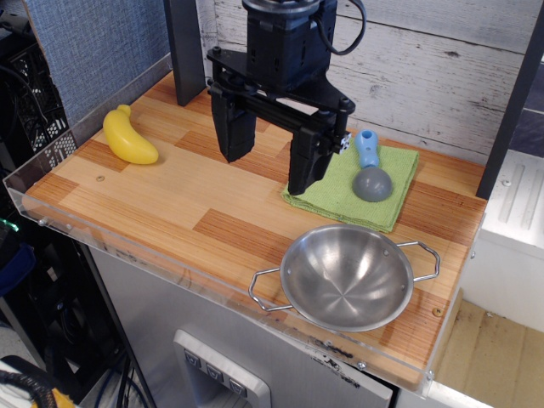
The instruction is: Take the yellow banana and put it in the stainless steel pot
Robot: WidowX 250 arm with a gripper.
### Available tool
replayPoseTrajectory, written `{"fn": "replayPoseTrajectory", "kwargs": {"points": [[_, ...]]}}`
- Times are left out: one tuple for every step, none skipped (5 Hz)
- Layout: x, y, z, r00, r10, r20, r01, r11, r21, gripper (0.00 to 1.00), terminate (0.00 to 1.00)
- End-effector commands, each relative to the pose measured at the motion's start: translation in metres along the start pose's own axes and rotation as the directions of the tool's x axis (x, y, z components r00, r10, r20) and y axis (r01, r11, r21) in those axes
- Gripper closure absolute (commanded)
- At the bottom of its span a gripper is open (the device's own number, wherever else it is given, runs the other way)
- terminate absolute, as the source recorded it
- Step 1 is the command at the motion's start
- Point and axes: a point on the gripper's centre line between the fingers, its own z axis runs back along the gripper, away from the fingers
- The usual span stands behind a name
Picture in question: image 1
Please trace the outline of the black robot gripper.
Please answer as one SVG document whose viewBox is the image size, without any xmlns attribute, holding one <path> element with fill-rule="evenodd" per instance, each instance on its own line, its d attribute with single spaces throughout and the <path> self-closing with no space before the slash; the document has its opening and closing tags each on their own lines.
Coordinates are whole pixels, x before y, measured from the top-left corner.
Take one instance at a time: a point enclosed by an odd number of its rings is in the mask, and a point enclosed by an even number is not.
<svg viewBox="0 0 544 408">
<path fill-rule="evenodd" d="M 326 73 L 332 55 L 335 1 L 245 1 L 246 50 L 216 46 L 209 93 L 220 152 L 227 162 L 249 153 L 256 120 L 293 134 L 288 192 L 298 196 L 322 180 L 332 158 L 347 146 L 352 102 Z"/>
</svg>

